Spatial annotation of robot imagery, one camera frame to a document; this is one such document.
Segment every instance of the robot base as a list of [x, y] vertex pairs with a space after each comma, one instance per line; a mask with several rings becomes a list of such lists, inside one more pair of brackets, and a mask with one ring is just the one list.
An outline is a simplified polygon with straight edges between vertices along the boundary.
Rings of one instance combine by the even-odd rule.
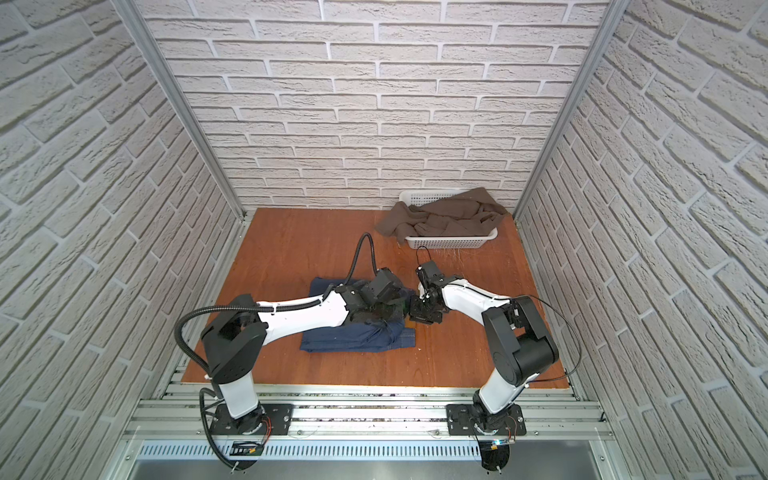
[[232, 419], [225, 404], [216, 407], [216, 414], [210, 424], [211, 435], [263, 435], [266, 426], [264, 416], [272, 423], [272, 435], [287, 435], [290, 428], [293, 405], [289, 403], [267, 403], [259, 405], [253, 412], [238, 419]]

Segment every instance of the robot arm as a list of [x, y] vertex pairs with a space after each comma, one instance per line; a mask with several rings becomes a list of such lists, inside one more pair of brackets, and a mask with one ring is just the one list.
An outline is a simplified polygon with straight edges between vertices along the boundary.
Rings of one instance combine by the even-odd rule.
[[[457, 310], [484, 326], [495, 369], [475, 394], [474, 414], [481, 432], [498, 429], [528, 383], [558, 360], [543, 319], [529, 298], [497, 296], [457, 276], [446, 277], [432, 261], [419, 266], [417, 275], [421, 296], [411, 298], [413, 320], [440, 323], [443, 313]], [[259, 415], [250, 371], [262, 345], [308, 329], [370, 321], [375, 317], [372, 311], [396, 296], [400, 287], [397, 276], [385, 268], [369, 283], [339, 285], [322, 296], [278, 303], [255, 303], [250, 295], [238, 296], [231, 304], [234, 308], [221, 313], [201, 339], [210, 380], [226, 400], [230, 416], [243, 419], [241, 433], [253, 424], [247, 418]], [[525, 333], [517, 337], [515, 327]]]

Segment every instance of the metal vent grille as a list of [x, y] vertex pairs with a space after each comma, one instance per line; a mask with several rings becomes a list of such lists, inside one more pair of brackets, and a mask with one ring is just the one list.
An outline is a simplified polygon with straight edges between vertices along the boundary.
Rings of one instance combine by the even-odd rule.
[[[217, 442], [233, 460], [254, 457], [228, 455], [233, 440]], [[215, 459], [205, 440], [144, 440], [137, 460]], [[354, 440], [272, 440], [259, 460], [479, 460], [473, 440], [435, 441], [354, 441]]]

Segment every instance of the brick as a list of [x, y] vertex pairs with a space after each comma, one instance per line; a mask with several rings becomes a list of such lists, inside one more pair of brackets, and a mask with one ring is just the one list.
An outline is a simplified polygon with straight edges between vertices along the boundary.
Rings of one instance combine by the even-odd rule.
[[638, 94], [620, 75], [613, 75], [607, 83], [607, 88], [654, 136], [660, 137], [672, 125], [669, 117]]
[[169, 60], [168, 65], [175, 75], [266, 75], [261, 60], [187, 59]]
[[524, 113], [511, 111], [437, 110], [433, 114], [432, 121], [519, 125], [523, 121], [523, 118], [525, 118]]
[[160, 40], [157, 46], [163, 52], [163, 56], [172, 60], [175, 58], [213, 58], [214, 54], [210, 50], [208, 42], [205, 40]]
[[163, 145], [170, 147], [170, 144], [174, 142], [182, 131], [184, 131], [184, 126], [181, 124], [179, 117], [174, 116], [168, 122], [168, 125], [163, 128], [162, 132], [160, 132], [160, 140], [163, 142]]
[[633, 0], [627, 12], [667, 37], [674, 37], [688, 17], [685, 12], [661, 0]]
[[415, 110], [343, 110], [339, 109], [339, 121], [391, 121], [427, 122], [429, 112]]
[[578, 67], [567, 65], [504, 65], [488, 66], [491, 80], [566, 80], [576, 76]]
[[250, 135], [252, 145], [339, 145], [336, 135]]
[[437, 59], [437, 45], [330, 45], [334, 60], [367, 61], [434, 61]]
[[[338, 124], [288, 123], [288, 130], [291, 134], [375, 135], [379, 131], [379, 126], [374, 123], [359, 124], [353, 122]], [[383, 133], [398, 134], [405, 132], [391, 131]]]
[[750, 227], [759, 233], [768, 231], [768, 200], [762, 194], [734, 177], [722, 162], [679, 128], [667, 136], [664, 145]]
[[124, 114], [133, 103], [144, 96], [155, 84], [154, 78], [149, 68], [142, 69], [130, 80], [126, 81], [122, 87], [112, 92], [98, 107], [99, 112], [104, 118], [113, 123], [122, 114]]
[[768, 462], [764, 452], [768, 451], [768, 440], [760, 425], [754, 417], [743, 407], [739, 396], [732, 388], [726, 387], [710, 392], [712, 399], [720, 408], [723, 416], [735, 432], [739, 432], [739, 439], [747, 452], [755, 460], [755, 466], [763, 475], [768, 472]]
[[[621, 124], [624, 123], [624, 119], [627, 118], [629, 112], [626, 108], [621, 106], [621, 104], [613, 95], [609, 94], [596, 81], [590, 82], [589, 86], [587, 87], [587, 93], [589, 94], [589, 97], [592, 99], [594, 104], [600, 108], [601, 113], [604, 114], [604, 116], [609, 119], [615, 127], [620, 127]], [[618, 138], [618, 135], [615, 133], [612, 126], [610, 126], [607, 122], [601, 122], [601, 119], [599, 118], [597, 120], [594, 119], [594, 117], [597, 115], [597, 113], [591, 114], [590, 123], [593, 125], [593, 127], [595, 127], [598, 133], [610, 131], [612, 137]]]
[[118, 154], [108, 160], [88, 184], [64, 202], [56, 214], [45, 221], [45, 226], [59, 237], [69, 235], [85, 214], [125, 172], [130, 163], [131, 159], [124, 154]]
[[174, 109], [165, 104], [149, 121], [144, 122], [125, 143], [131, 155], [138, 157], [163, 130], [168, 122], [175, 118]]
[[42, 232], [36, 232], [0, 264], [5, 275], [0, 278], [0, 300], [4, 300], [27, 274], [53, 250], [56, 242]]
[[672, 0], [672, 2], [716, 22], [730, 25], [736, 30], [744, 27], [762, 5], [760, 0], [746, 0], [731, 6], [723, 5], [717, 0]]
[[347, 94], [284, 94], [280, 95], [280, 104], [284, 107], [304, 108], [376, 108], [376, 97], [374, 95]]
[[232, 108], [198, 107], [198, 108], [192, 108], [192, 111], [195, 113], [195, 116], [199, 121], [205, 121], [205, 120], [235, 121], [237, 120], [237, 115], [235, 115], [235, 110], [233, 110]]
[[94, 242], [84, 252], [84, 255], [95, 263], [101, 262], [101, 259], [112, 248], [118, 237], [122, 236], [125, 228], [136, 217], [153, 192], [154, 187], [151, 184], [146, 181], [142, 182], [121, 209], [117, 211], [110, 223], [110, 227], [102, 230], [96, 236]]
[[509, 61], [547, 63], [551, 47], [534, 45], [443, 45], [441, 61]]
[[424, 168], [424, 160], [403, 160], [394, 158], [347, 158], [344, 160], [347, 168], [412, 168], [421, 170]]
[[144, 96], [139, 100], [139, 105], [144, 109], [147, 115], [154, 115], [155, 111], [165, 102], [165, 92], [159, 84], [155, 84]]
[[538, 158], [538, 152], [523, 150], [501, 150], [493, 148], [470, 148], [467, 158], [479, 158], [484, 160], [509, 160], [511, 158], [516, 161], [535, 161]]
[[611, 39], [611, 43], [608, 44], [605, 58], [639, 88], [644, 87], [651, 75], [654, 74], [654, 69], [640, 55], [634, 53], [616, 38]]
[[208, 143], [211, 147], [245, 147], [248, 139], [245, 135], [213, 135], [208, 134]]
[[10, 5], [0, 5], [0, 42], [5, 42], [27, 33], [27, 28], [16, 18]]
[[563, 104], [562, 98], [544, 97], [483, 97], [478, 110], [511, 111], [558, 111]]
[[378, 148], [296, 147], [297, 157], [377, 157]]
[[196, 0], [197, 14], [204, 18], [287, 18], [290, 20], [320, 20], [320, 10], [313, 0]]
[[324, 2], [326, 20], [371, 22], [439, 22], [438, 2]]
[[240, 115], [245, 121], [336, 121], [333, 110], [320, 109], [241, 108]]
[[110, 2], [96, 4], [82, 12], [91, 31], [99, 35], [120, 23], [120, 17]]
[[274, 94], [205, 94], [190, 93], [187, 100], [193, 107], [276, 107]]
[[375, 77], [372, 62], [351, 61], [271, 61], [277, 77]]
[[384, 135], [466, 135], [468, 132], [468, 125], [382, 124], [382, 134]]
[[657, 244], [690, 286], [693, 294], [728, 333], [745, 358], [753, 365], [764, 361], [768, 346], [760, 338], [760, 333], [752, 327], [751, 322], [746, 321], [741, 311], [721, 290], [699, 270], [698, 262], [686, 251], [682, 243], [668, 230], [657, 239]]
[[[653, 235], [664, 227], [664, 222], [659, 216], [658, 211], [654, 209], [654, 206], [651, 205], [648, 198], [638, 191], [627, 175], [620, 170], [613, 155], [609, 154], [606, 156], [601, 162], [601, 167], [617, 188], [618, 193], [624, 198], [624, 201], [627, 202], [629, 208], [632, 209], [638, 220], [645, 226], [645, 230], [648, 234]], [[636, 181], [643, 191], [645, 191], [646, 195], [651, 197], [659, 211], [669, 213], [669, 215], [665, 214], [667, 221], [678, 223], [681, 226], [686, 227], [689, 231], [697, 232], [698, 230], [696, 229], [696, 226], [690, 223], [690, 217], [686, 216], [676, 208], [677, 200], [674, 199], [666, 187], [650, 172], [650, 170], [644, 168], [641, 170], [641, 173], [644, 175], [643, 178], [638, 179], [638, 176], [640, 175], [638, 174], [635, 176], [635, 179], [637, 179]], [[710, 245], [710, 248], [713, 248], [713, 250], [708, 250], [708, 252], [717, 252], [718, 250], [717, 245]]]
[[494, 43], [514, 44], [536, 39], [539, 44], [589, 45], [596, 28], [591, 26], [499, 25]]
[[385, 63], [379, 65], [382, 78], [482, 78], [482, 64]]
[[285, 127], [280, 122], [249, 122], [249, 121], [203, 121], [200, 126], [207, 134], [284, 134]]
[[434, 94], [434, 80], [345, 80], [335, 81], [337, 92]]
[[462, 159], [463, 148], [382, 148], [383, 158]]
[[109, 220], [103, 210], [93, 210], [78, 225], [78, 229], [69, 236], [61, 248], [49, 256], [36, 270], [39, 275], [29, 277], [16, 290], [14, 295], [2, 307], [2, 312], [15, 318], [24, 318], [29, 310], [44, 296], [47, 290], [63, 275], [80, 252], [95, 237], [99, 229]]
[[24, 19], [33, 27], [41, 27], [48, 23], [58, 20], [61, 17], [88, 7], [96, 3], [97, 0], [54, 0], [51, 2], [42, 2], [41, 0], [31, 0], [30, 2], [16, 5]]
[[154, 17], [156, 15], [189, 17], [192, 15], [189, 3], [185, 0], [167, 0], [163, 3], [153, 2], [152, 0], [137, 0], [136, 5], [144, 17]]
[[564, 65], [581, 65], [584, 56], [587, 54], [587, 47], [558, 47], [554, 53], [552, 63]]
[[446, 148], [512, 148], [515, 146], [516, 138], [494, 138], [494, 137], [430, 137], [430, 147]]
[[637, 122], [630, 120], [623, 133], [661, 181], [674, 191], [681, 201], [688, 201], [700, 190], [699, 184], [666, 151], [654, 145], [653, 139]]
[[104, 122], [88, 114], [66, 133], [49, 142], [33, 158], [9, 172], [0, 181], [0, 192], [16, 203], [29, 198], [64, 163], [104, 130]]
[[768, 246], [755, 238], [710, 195], [701, 197], [691, 213], [724, 245], [760, 282], [768, 279]]
[[571, 14], [568, 16], [568, 23], [580, 23], [583, 25], [597, 25], [603, 18], [605, 5], [601, 4], [583, 4], [573, 5]]
[[727, 30], [692, 18], [679, 42], [758, 88], [768, 88], [765, 47], [734, 37]]
[[107, 131], [70, 161], [67, 169], [80, 180], [85, 180], [96, 167], [123, 145], [142, 122], [144, 122], [144, 116], [137, 108], [129, 110], [125, 116], [113, 123]]
[[473, 81], [443, 80], [438, 93], [453, 95], [533, 95], [538, 92], [538, 81]]
[[474, 97], [428, 97], [417, 95], [382, 95], [381, 107], [391, 109], [466, 108], [475, 107]]
[[124, 80], [134, 76], [134, 74], [146, 65], [144, 57], [136, 47], [130, 47], [128, 50], [119, 54], [112, 61], [112, 64]]
[[119, 25], [69, 55], [61, 62], [61, 67], [79, 82], [132, 45], [131, 36], [125, 27]]
[[[744, 130], [764, 140], [768, 139], [768, 122], [766, 122], [765, 113], [768, 108], [768, 101], [764, 95], [742, 86], [742, 84], [719, 72], [704, 85], [700, 95], [715, 108], [725, 111], [732, 118], [735, 118]], [[729, 132], [738, 132], [738, 134], [732, 133], [731, 137], [736, 137], [740, 144], [743, 143], [744, 138], [747, 138], [746, 135], [726, 123], [719, 115], [716, 116], [716, 119], [720, 128]], [[705, 137], [704, 140], [711, 143], [708, 137]]]
[[256, 29], [264, 40], [373, 41], [371, 24], [256, 21]]
[[38, 110], [25, 126], [41, 141], [48, 141], [120, 85], [117, 73], [104, 71]]
[[61, 92], [68, 90], [71, 82], [59, 69], [49, 69], [12, 85], [0, 92], [4, 112], [0, 127], [7, 127], [14, 121], [34, 112]]
[[218, 21], [156, 18], [147, 20], [155, 38], [240, 38], [253, 39], [247, 20]]
[[756, 146], [736, 163], [736, 168], [768, 190], [768, 149]]
[[383, 135], [344, 135], [341, 137], [341, 144], [346, 146], [385, 146], [385, 147], [425, 147], [426, 139], [424, 137], [385, 137]]

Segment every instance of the black cable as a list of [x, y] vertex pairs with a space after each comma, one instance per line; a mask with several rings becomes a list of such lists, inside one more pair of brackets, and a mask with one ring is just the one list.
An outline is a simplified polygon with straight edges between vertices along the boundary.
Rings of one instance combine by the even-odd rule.
[[422, 263], [419, 261], [419, 249], [422, 249], [422, 248], [423, 248], [424, 250], [426, 250], [426, 251], [427, 251], [427, 255], [429, 255], [429, 259], [430, 259], [430, 260], [432, 259], [432, 254], [429, 252], [429, 248], [427, 248], [427, 247], [425, 247], [425, 246], [423, 246], [423, 245], [419, 245], [418, 247], [416, 247], [416, 262], [417, 262], [419, 265], [421, 265], [421, 264], [422, 264]]
[[216, 393], [211, 389], [200, 389], [200, 394], [198, 396], [198, 399], [200, 400], [200, 419], [203, 421], [203, 432], [205, 432], [205, 439], [208, 441], [208, 446], [210, 446], [210, 449], [214, 451], [214, 455], [221, 460], [222, 463], [224, 463], [227, 467], [229, 467], [232, 470], [242, 471], [245, 470], [251, 466], [253, 466], [256, 462], [234, 462], [232, 463], [231, 460], [229, 460], [227, 457], [224, 456], [223, 453], [221, 453], [221, 450], [219, 450], [219, 447], [216, 445], [216, 442], [214, 442], [214, 436], [210, 434], [210, 429], [208, 428], [208, 420], [205, 418], [205, 395], [208, 394], [214, 398], [216, 397]]
[[352, 258], [352, 265], [349, 267], [349, 273], [346, 274], [346, 278], [344, 279], [344, 285], [349, 285], [349, 281], [352, 279], [352, 274], [355, 272], [355, 267], [357, 266], [357, 257], [360, 255], [360, 248], [362, 247], [362, 241], [368, 237], [368, 243], [371, 245], [371, 266], [373, 266], [373, 274], [376, 275], [376, 273], [379, 271], [378, 268], [376, 268], [376, 252], [373, 249], [373, 237], [371, 237], [371, 234], [368, 232], [365, 232], [363, 235], [360, 236], [360, 240], [357, 242], [357, 248], [355, 249], [355, 256]]
[[544, 301], [544, 300], [542, 300], [542, 299], [538, 298], [536, 295], [531, 295], [531, 294], [527, 294], [527, 295], [520, 295], [520, 296], [516, 296], [516, 297], [515, 297], [513, 300], [516, 300], [516, 299], [518, 299], [518, 298], [523, 298], [523, 297], [525, 297], [525, 296], [526, 296], [526, 297], [529, 297], [529, 298], [535, 298], [535, 299], [536, 299], [536, 300], [538, 300], [539, 302], [541, 302], [541, 303], [543, 303], [544, 305], [546, 305], [546, 306], [548, 306], [549, 308], [551, 308], [551, 309], [552, 309], [552, 310], [553, 310], [555, 313], [557, 313], [557, 314], [560, 316], [560, 318], [562, 318], [562, 319], [563, 319], [563, 321], [565, 322], [565, 325], [568, 327], [568, 330], [570, 330], [570, 331], [571, 331], [571, 335], [573, 335], [573, 337], [574, 337], [574, 341], [575, 341], [575, 342], [578, 344], [578, 359], [576, 360], [576, 365], [574, 365], [574, 368], [572, 368], [570, 372], [566, 373], [566, 374], [565, 374], [565, 375], [563, 375], [563, 376], [559, 376], [559, 377], [557, 377], [557, 378], [555, 378], [555, 379], [542, 379], [542, 380], [532, 380], [532, 381], [530, 381], [530, 383], [534, 383], [534, 382], [554, 382], [555, 380], [562, 380], [562, 379], [566, 379], [566, 378], [568, 378], [569, 376], [571, 376], [571, 375], [573, 375], [574, 373], [576, 373], [576, 369], [578, 369], [578, 367], [581, 365], [581, 359], [583, 358], [583, 357], [582, 357], [582, 351], [581, 351], [581, 342], [579, 342], [579, 340], [578, 340], [578, 335], [576, 334], [576, 329], [574, 329], [574, 327], [571, 325], [571, 323], [570, 323], [570, 322], [568, 322], [568, 319], [567, 319], [567, 318], [565, 318], [565, 315], [563, 315], [563, 314], [560, 312], [560, 310], [558, 310], [558, 309], [554, 308], [554, 307], [553, 307], [553, 306], [552, 306], [552, 305], [551, 305], [549, 302], [546, 302], [546, 301]]
[[182, 316], [179, 320], [177, 320], [176, 325], [174, 326], [174, 340], [176, 341], [176, 344], [179, 346], [182, 352], [184, 352], [185, 355], [190, 357], [193, 362], [195, 362], [197, 365], [199, 365], [206, 375], [210, 377], [210, 369], [208, 367], [208, 363], [203, 360], [203, 358], [189, 346], [187, 345], [187, 342], [184, 340], [184, 335], [182, 334], [182, 329], [184, 328], [184, 325], [187, 324], [190, 320], [192, 320], [196, 316], [200, 315], [206, 315], [208, 313], [213, 312], [231, 312], [231, 311], [237, 311], [237, 312], [251, 312], [251, 313], [272, 313], [272, 312], [293, 312], [296, 310], [304, 310], [305, 308], [310, 308], [311, 306], [317, 306], [320, 305], [322, 302], [320, 300], [313, 300], [312, 302], [307, 303], [301, 303], [299, 305], [282, 305], [278, 306], [277, 308], [273, 308], [271, 306], [238, 306], [238, 305], [213, 305], [213, 306], [204, 306], [196, 310], [192, 310], [188, 314]]

